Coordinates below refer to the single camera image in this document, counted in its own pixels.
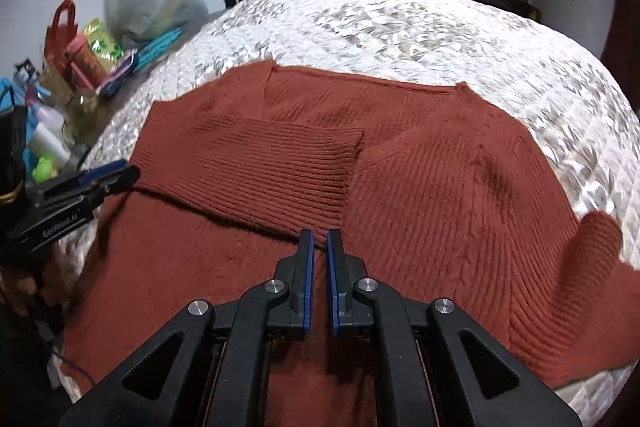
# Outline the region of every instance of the red garment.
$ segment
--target red garment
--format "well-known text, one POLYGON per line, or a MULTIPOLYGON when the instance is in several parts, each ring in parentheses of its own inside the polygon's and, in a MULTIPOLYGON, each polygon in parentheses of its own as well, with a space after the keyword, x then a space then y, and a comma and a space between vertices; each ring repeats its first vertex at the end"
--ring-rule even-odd
MULTIPOLYGON (((640 273, 620 228, 580 222, 529 131, 465 84, 428 87, 260 62, 156 102, 92 258, 65 355, 103 378, 196 298, 239 298, 342 229, 407 298, 451 297, 551 386, 640 356, 640 273)), ((370 426, 370 350, 334 341, 316 250, 312 333, 276 346, 267 425, 370 426)), ((74 375, 83 390, 87 383, 74 375)))

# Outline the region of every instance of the red bag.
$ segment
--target red bag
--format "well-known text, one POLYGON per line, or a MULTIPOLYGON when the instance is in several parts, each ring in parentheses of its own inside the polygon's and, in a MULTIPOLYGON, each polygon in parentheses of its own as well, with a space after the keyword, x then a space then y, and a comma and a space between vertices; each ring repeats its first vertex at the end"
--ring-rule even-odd
POLYGON ((44 39, 44 58, 52 64, 65 80, 68 80, 68 65, 65 60, 65 49, 78 34, 76 23, 76 5, 72 0, 63 0, 53 16, 51 26, 47 28, 44 39), (60 15, 66 11, 66 23, 60 24, 60 15))

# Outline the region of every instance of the person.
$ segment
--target person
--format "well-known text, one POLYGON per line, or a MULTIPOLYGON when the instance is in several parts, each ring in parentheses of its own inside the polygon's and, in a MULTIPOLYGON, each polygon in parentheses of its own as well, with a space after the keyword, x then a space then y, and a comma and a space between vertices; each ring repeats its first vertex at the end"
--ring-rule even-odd
POLYGON ((28 302, 39 296, 47 306, 68 298, 62 253, 55 245, 38 288, 20 267, 0 267, 0 425, 55 427, 71 400, 62 386, 52 389, 47 363, 51 353, 37 337, 28 302))

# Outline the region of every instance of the knit sweater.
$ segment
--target knit sweater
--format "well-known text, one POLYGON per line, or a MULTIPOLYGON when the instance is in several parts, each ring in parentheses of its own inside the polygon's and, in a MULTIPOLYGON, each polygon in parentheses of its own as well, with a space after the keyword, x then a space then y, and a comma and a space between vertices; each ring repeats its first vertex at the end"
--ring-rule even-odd
POLYGON ((191 300, 271 277, 305 227, 312 333, 274 348, 267 425, 374 423, 372 353, 329 339, 333 227, 372 277, 452 298, 550 386, 640 356, 640 274, 618 259, 619 226, 578 221, 526 127, 466 84, 250 64, 154 103, 131 161, 142 176, 106 206, 65 332, 94 378, 191 300))

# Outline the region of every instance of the round table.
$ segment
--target round table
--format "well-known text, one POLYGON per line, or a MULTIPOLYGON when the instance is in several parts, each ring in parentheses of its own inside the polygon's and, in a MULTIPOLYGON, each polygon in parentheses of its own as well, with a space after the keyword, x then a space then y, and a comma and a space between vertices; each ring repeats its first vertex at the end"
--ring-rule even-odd
MULTIPOLYGON (((529 128, 578 216, 600 209, 619 220, 620 257, 640 269, 640 125, 617 83, 566 36, 470 0, 240 3, 152 71, 85 166, 129 158, 154 100, 173 100, 265 58, 420 84, 467 82, 529 128)), ((76 274, 96 221, 63 241, 76 274)), ((604 371, 558 393, 593 425, 631 370, 604 371)), ((74 383, 65 378, 65 386, 73 395, 74 383)))

